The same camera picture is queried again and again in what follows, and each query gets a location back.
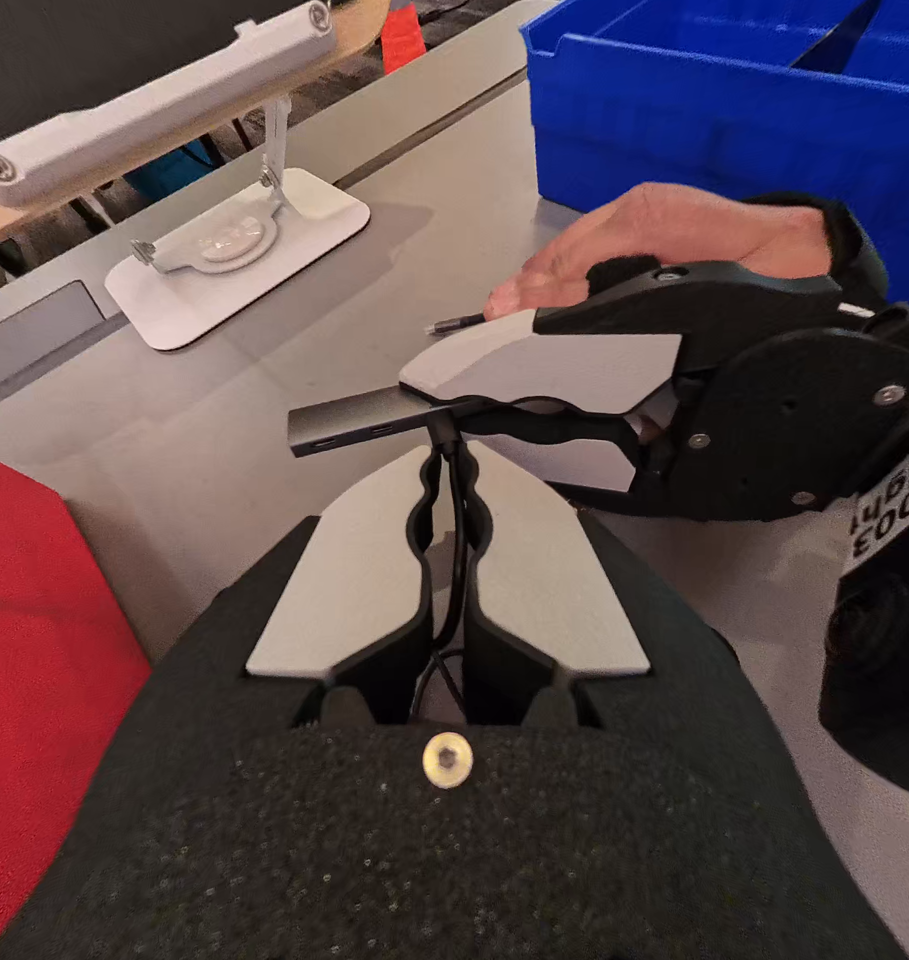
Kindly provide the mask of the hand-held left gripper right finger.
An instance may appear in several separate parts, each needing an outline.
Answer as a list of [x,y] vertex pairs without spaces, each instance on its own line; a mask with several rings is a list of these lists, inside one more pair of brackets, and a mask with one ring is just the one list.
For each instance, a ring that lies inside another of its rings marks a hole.
[[502,454],[470,442],[482,532],[473,575],[482,623],[570,679],[652,668],[577,510]]

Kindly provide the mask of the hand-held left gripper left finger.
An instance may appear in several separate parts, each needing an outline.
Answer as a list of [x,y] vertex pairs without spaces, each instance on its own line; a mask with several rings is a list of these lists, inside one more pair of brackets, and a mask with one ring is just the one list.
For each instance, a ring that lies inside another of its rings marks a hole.
[[333,679],[356,655],[431,614],[435,452],[417,446],[323,510],[246,671]]

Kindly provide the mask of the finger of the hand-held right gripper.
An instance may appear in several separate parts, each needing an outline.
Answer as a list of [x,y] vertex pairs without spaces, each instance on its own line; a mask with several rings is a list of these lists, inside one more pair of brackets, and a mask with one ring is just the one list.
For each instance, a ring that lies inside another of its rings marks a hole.
[[608,440],[576,438],[544,444],[507,434],[468,434],[467,440],[485,492],[526,492],[538,483],[553,483],[625,493],[636,474],[628,455]]
[[562,402],[587,414],[628,414],[672,377],[677,333],[542,334],[523,310],[449,334],[410,360],[399,385],[437,402]]

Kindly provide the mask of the grey usb hub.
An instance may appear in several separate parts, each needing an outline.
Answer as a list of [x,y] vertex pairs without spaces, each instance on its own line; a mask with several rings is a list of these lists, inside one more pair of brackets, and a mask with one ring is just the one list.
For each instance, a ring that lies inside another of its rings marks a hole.
[[287,442],[296,458],[305,458],[425,428],[439,418],[457,422],[494,406],[483,397],[437,400],[386,387],[291,409]]

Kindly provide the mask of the blue plastic bin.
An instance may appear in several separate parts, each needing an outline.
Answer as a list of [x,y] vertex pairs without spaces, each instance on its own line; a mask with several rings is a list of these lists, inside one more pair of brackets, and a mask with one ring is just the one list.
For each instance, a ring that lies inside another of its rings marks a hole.
[[520,27],[542,198],[640,183],[842,201],[909,302],[909,2],[840,75],[790,64],[862,2],[563,2]]

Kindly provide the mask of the red plastic bin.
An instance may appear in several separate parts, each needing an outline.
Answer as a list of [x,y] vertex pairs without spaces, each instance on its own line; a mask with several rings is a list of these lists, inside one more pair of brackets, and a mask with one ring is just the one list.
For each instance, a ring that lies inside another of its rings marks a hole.
[[0,462],[0,935],[149,674],[66,502]]

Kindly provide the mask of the person's right hand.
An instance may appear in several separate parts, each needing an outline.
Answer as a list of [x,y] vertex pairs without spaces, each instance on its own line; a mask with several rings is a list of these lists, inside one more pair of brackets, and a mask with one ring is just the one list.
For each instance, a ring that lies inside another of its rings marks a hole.
[[690,186],[643,183],[584,214],[488,295],[486,321],[589,295],[597,264],[650,256],[662,265],[737,263],[776,279],[828,275],[832,250],[821,210],[724,198]]

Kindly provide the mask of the orange striped cone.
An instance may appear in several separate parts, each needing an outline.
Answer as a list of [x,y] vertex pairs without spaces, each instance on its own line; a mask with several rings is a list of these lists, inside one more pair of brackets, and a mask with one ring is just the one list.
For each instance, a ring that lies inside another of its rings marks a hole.
[[427,52],[414,1],[391,1],[380,33],[383,70],[390,75]]

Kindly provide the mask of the black bin divider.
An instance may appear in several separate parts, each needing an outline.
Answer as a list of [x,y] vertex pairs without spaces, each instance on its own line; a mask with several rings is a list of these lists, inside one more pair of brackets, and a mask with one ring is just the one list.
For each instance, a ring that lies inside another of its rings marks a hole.
[[876,18],[882,1],[863,1],[824,33],[789,67],[812,73],[841,75],[861,38]]

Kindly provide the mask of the grey desk flap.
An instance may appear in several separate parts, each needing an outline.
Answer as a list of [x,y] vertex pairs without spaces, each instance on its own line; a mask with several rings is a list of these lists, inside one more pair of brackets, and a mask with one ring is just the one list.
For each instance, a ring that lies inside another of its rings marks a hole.
[[0,322],[0,391],[43,375],[125,323],[105,316],[79,280],[69,282]]

